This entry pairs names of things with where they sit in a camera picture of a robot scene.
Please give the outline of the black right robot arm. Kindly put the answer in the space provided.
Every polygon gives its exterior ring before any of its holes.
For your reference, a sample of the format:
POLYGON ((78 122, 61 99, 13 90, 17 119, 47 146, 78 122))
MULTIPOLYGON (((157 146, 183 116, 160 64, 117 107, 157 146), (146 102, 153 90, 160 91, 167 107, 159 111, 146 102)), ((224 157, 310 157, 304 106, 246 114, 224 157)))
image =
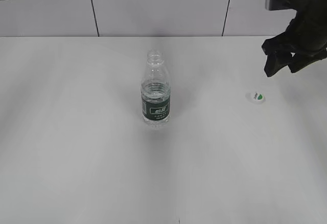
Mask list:
POLYGON ((326 0, 265 0, 265 8, 296 11, 284 32, 262 44, 267 77, 286 66, 296 73, 326 59, 326 0))

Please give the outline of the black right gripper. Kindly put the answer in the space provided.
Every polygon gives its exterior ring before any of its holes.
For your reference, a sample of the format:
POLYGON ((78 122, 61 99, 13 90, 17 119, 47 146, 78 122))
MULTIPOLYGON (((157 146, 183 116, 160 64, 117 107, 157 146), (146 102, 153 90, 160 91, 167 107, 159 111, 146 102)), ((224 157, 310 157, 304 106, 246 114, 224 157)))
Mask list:
POLYGON ((268 55, 264 67, 267 77, 286 66, 291 73, 296 73, 326 59, 326 0, 311 0, 302 10, 296 11, 285 31, 265 40, 262 49, 268 55), (290 52, 306 55, 292 56, 290 52))

